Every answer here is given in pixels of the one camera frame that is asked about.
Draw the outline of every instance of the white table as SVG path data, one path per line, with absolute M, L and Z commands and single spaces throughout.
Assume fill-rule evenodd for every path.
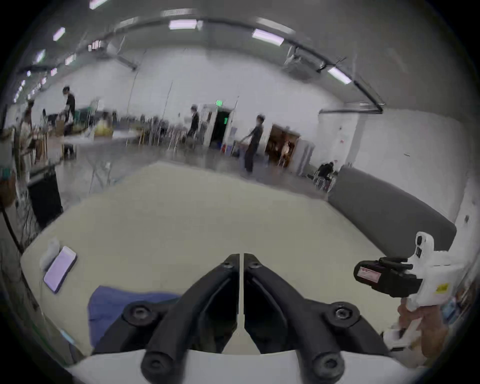
M 58 294 L 43 286 L 40 300 L 39 259 L 53 237 L 78 260 Z M 306 298 L 357 305 L 378 331 L 397 319 L 398 300 L 353 277 L 358 261 L 383 254 L 328 203 L 169 163 L 145 167 L 66 211 L 21 265 L 45 315 L 88 355 L 87 305 L 99 285 L 183 293 L 244 252 Z
M 92 132 L 90 136 L 85 135 L 71 135 L 71 136 L 63 136 L 60 138 L 60 143 L 62 146 L 62 153 L 63 153 L 63 146 L 65 144 L 75 145 L 75 146 L 82 146 L 82 147 L 93 147 L 98 145 L 108 145 L 112 143 L 117 143 L 119 141 L 126 141 L 128 144 L 129 140 L 137 139 L 141 135 L 139 131 L 113 131 L 113 135 L 111 137 L 104 137 L 104 136 L 94 136 Z M 113 167 L 113 159 L 109 158 L 107 161 L 100 162 L 99 156 L 92 156 L 86 154 L 86 159 L 90 166 L 92 167 L 92 179 L 90 180 L 90 190 L 92 189 L 93 180 L 96 177 L 98 182 L 100 183 L 101 187 L 104 187 L 104 182 L 99 175 L 99 169 L 103 170 L 105 173 L 105 184 L 110 185 L 110 172 Z
M 140 136 L 140 132 L 138 131 L 113 131 L 113 135 L 111 137 L 103 137 L 103 136 L 94 136 L 92 132 L 90 136 L 85 135 L 70 135 L 70 136 L 63 136 L 60 138 L 60 143 L 62 145 L 69 144 L 69 145 L 99 145 L 99 144 L 108 144 L 112 141 L 118 140 L 133 140 Z

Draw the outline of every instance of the black bolt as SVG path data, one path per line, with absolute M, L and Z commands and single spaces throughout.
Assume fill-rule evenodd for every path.
M 352 312 L 347 308 L 338 308 L 335 311 L 335 317 L 339 320 L 346 320 L 352 317 Z
M 150 315 L 150 311 L 145 307 L 136 307 L 133 309 L 133 316 L 135 319 L 143 320 Z
M 338 379 L 345 370 L 345 363 L 339 353 L 324 353 L 312 362 L 316 376 L 325 380 Z
M 168 374 L 173 369 L 173 360 L 170 356 L 162 352 L 154 352 L 147 357 L 149 371 L 153 374 Z

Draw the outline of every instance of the doorway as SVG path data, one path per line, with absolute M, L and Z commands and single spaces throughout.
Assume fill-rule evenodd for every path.
M 219 110 L 216 114 L 215 124 L 213 125 L 212 139 L 210 140 L 210 148 L 220 149 L 225 136 L 225 129 L 227 128 L 228 117 L 230 111 Z
M 269 162 L 280 164 L 284 168 L 288 167 L 291 155 L 295 149 L 295 144 L 299 137 L 300 135 L 298 133 L 289 131 L 288 127 L 283 128 L 279 125 L 273 124 L 265 148 L 265 153 L 268 155 Z M 282 151 L 284 153 L 284 158 L 280 162 Z

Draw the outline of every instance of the smartphone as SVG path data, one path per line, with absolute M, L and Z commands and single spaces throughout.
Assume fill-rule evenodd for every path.
M 47 273 L 43 277 L 45 284 L 57 293 L 65 280 L 67 273 L 77 261 L 77 254 L 68 247 L 63 247 L 59 255 L 53 260 Z

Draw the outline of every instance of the open door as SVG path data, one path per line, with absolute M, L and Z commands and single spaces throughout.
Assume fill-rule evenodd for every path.
M 212 132 L 213 127 L 215 125 L 216 114 L 218 112 L 216 105 L 205 105 L 202 109 L 202 121 L 207 124 L 207 129 L 204 135 L 204 147 L 208 147 L 210 145 L 210 141 L 212 140 Z
M 235 115 L 235 109 L 233 109 L 230 112 L 230 115 L 228 116 L 227 127 L 225 128 L 225 136 L 223 136 L 223 144 L 229 144 L 228 138 L 232 134 L 232 122 L 233 122 L 234 115 Z

